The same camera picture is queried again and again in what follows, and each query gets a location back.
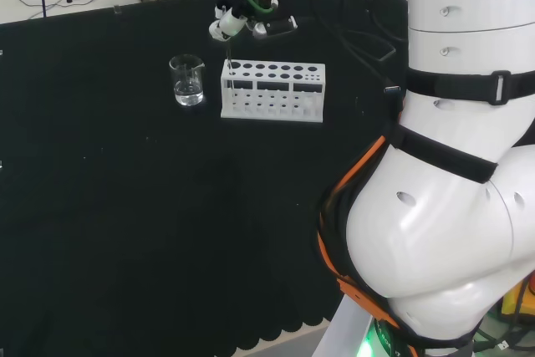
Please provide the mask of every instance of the black strap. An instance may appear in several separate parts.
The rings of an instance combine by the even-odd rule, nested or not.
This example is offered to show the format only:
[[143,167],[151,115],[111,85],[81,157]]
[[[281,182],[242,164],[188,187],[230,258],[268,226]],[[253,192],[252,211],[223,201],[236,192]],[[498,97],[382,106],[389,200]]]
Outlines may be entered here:
[[495,71],[491,75],[459,75],[409,69],[406,84],[410,92],[417,94],[505,105],[510,99],[535,94],[535,71],[522,74]]
[[386,138],[394,148],[465,179],[486,183],[497,168],[497,163],[456,150],[402,125],[392,125],[388,131]]

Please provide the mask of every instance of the strap buckle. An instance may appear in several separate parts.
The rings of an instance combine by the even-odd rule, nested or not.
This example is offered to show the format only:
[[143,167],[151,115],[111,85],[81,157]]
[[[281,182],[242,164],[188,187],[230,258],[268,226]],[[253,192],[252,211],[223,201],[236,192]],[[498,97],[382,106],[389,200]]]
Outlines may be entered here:
[[494,90],[489,94],[488,103],[493,106],[505,105],[512,92],[511,72],[507,70],[494,71],[491,74]]

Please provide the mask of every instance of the yellow object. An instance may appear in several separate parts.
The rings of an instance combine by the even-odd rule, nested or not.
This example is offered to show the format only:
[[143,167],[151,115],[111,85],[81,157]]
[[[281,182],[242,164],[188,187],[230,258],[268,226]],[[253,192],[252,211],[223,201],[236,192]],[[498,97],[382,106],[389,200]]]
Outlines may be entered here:
[[[503,297],[503,315],[513,315],[515,313],[521,286],[522,283],[519,283]],[[520,308],[520,314],[535,316],[535,295],[529,290],[529,288],[526,289],[526,293],[524,294],[522,307]]]

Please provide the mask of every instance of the lab equipment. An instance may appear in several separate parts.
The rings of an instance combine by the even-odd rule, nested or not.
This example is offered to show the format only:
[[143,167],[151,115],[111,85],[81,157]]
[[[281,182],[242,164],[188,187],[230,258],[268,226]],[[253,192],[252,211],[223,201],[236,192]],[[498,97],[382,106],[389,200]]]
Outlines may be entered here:
[[205,65],[197,56],[182,54],[169,62],[171,82],[176,102],[183,106],[193,106],[202,102],[202,73]]
[[221,117],[321,123],[325,65],[225,61]]

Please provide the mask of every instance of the glass beaker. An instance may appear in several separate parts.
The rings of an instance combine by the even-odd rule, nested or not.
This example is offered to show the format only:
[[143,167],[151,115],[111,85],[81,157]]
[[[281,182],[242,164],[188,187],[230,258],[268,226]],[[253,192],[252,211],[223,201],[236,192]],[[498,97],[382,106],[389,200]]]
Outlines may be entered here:
[[205,65],[202,60],[192,54],[181,54],[169,61],[169,69],[176,101],[184,106],[200,103],[204,97],[202,72]]

